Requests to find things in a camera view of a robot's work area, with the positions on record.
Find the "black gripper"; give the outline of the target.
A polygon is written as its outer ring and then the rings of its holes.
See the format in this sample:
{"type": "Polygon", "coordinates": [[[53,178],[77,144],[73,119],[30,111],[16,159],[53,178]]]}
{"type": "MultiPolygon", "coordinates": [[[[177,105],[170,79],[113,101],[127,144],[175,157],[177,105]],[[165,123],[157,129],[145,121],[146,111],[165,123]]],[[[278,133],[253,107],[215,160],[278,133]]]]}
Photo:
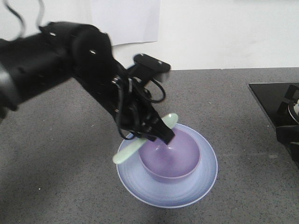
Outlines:
{"type": "MultiPolygon", "coordinates": [[[[152,79],[150,82],[161,89],[158,81],[152,79]]],[[[175,113],[161,118],[152,106],[160,103],[161,98],[154,99],[151,92],[140,84],[140,80],[129,77],[125,70],[115,75],[112,84],[118,89],[114,120],[119,135],[125,140],[135,137],[150,141],[160,139],[168,145],[175,136],[172,130],[175,126],[175,113]]]]}

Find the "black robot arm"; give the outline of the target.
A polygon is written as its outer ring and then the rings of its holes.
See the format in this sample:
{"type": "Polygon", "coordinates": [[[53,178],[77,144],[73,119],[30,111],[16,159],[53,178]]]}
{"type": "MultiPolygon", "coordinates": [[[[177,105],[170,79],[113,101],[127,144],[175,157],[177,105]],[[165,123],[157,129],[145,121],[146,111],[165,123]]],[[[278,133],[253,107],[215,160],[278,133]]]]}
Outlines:
{"type": "Polygon", "coordinates": [[[67,81],[76,79],[113,117],[119,131],[138,138],[174,137],[162,121],[146,85],[160,85],[169,64],[147,54],[134,56],[124,68],[112,54],[109,36],[93,25],[51,22],[40,32],[14,41],[0,41],[0,117],[18,105],[67,81]]]}

